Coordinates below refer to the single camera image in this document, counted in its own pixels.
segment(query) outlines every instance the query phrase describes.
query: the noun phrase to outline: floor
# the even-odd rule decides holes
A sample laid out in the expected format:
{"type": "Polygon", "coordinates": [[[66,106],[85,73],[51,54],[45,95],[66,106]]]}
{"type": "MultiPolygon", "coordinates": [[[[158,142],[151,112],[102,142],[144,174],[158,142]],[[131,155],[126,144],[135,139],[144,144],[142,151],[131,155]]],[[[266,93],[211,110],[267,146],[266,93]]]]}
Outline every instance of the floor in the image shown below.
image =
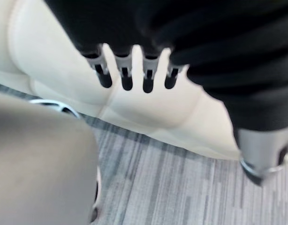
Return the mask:
{"type": "MultiPolygon", "coordinates": [[[[0,91],[34,98],[1,85],[0,91]]],[[[288,225],[288,167],[257,187],[237,162],[84,118],[100,147],[103,189],[95,225],[288,225]]]]}

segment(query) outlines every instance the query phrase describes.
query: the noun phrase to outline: black fabric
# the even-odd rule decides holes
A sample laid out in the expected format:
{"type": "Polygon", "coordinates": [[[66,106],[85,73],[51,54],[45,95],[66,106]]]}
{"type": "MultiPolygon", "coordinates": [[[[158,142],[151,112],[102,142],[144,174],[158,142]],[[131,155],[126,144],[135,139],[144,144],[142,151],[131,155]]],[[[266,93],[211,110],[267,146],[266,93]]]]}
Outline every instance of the black fabric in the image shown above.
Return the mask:
{"type": "Polygon", "coordinates": [[[288,0],[46,0],[76,48],[170,47],[235,128],[288,126],[288,0]]]}
{"type": "Polygon", "coordinates": [[[97,44],[108,43],[115,54],[125,53],[134,44],[147,54],[158,54],[149,38],[135,26],[132,0],[45,0],[71,41],[82,55],[97,44]]]}

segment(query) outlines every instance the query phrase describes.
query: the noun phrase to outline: grey carpet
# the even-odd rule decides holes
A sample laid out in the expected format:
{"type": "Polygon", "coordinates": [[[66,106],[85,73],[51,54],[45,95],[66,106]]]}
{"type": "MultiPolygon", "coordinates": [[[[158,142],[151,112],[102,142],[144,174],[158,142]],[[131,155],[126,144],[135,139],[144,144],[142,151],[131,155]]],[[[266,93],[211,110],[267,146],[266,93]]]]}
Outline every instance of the grey carpet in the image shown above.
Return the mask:
{"type": "Polygon", "coordinates": [[[237,162],[84,118],[100,147],[103,189],[95,225],[288,225],[288,167],[256,187],[237,162]]]}

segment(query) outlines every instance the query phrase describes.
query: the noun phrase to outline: striped carpet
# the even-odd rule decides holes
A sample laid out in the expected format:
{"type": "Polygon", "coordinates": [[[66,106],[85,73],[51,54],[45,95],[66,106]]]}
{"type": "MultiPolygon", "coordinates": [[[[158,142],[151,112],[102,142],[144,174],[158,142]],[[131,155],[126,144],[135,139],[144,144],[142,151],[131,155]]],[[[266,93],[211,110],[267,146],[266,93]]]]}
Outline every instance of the striped carpet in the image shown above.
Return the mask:
{"type": "MultiPolygon", "coordinates": [[[[1,85],[0,91],[34,98],[1,85]]],[[[100,147],[103,189],[95,225],[288,225],[288,167],[257,187],[237,162],[84,118],[100,147]]]]}

